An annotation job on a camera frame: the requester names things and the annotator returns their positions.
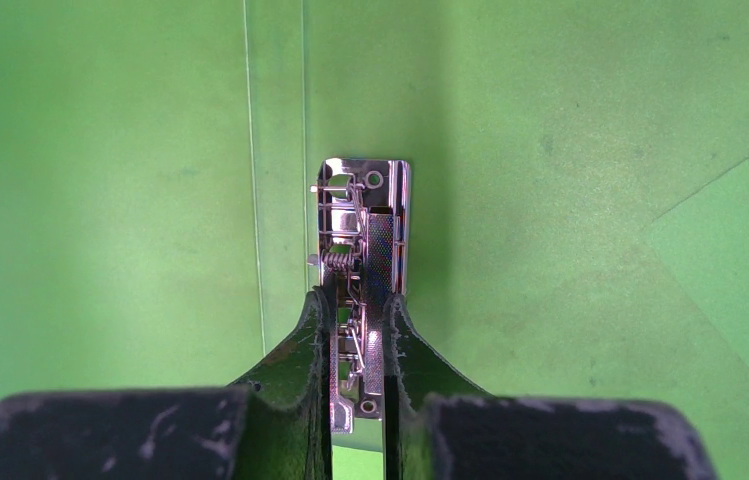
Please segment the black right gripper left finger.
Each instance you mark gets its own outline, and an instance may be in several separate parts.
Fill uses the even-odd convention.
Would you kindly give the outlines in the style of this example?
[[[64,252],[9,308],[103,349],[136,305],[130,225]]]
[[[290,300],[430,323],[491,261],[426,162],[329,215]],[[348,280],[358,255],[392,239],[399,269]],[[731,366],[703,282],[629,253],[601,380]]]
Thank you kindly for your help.
[[[25,392],[0,400],[0,479],[328,479],[335,298],[227,386]]]

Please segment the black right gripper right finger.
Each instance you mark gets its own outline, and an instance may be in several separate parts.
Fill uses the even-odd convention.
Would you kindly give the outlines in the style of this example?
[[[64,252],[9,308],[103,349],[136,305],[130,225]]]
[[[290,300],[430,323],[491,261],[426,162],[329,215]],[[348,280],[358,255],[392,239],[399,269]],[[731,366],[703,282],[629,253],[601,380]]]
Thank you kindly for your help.
[[[384,308],[384,472],[389,479],[714,479],[698,430],[644,400],[495,396]]]

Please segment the metal folder clip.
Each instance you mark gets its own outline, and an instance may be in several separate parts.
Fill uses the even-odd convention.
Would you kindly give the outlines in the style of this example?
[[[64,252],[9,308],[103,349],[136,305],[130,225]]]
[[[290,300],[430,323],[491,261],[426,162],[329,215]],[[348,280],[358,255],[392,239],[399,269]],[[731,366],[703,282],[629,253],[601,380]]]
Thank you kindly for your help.
[[[405,160],[334,157],[310,187],[318,248],[308,258],[337,302],[330,338],[330,422],[349,435],[380,420],[387,300],[406,291],[411,168]]]

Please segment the green plastic folder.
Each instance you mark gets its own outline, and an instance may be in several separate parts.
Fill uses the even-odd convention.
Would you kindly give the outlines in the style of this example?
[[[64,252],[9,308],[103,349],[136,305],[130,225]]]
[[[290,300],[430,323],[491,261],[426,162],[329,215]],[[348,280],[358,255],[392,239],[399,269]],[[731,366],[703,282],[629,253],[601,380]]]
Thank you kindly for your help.
[[[249,369],[338,156],[410,162],[457,369],[672,403],[749,479],[749,1],[0,1],[0,398]]]

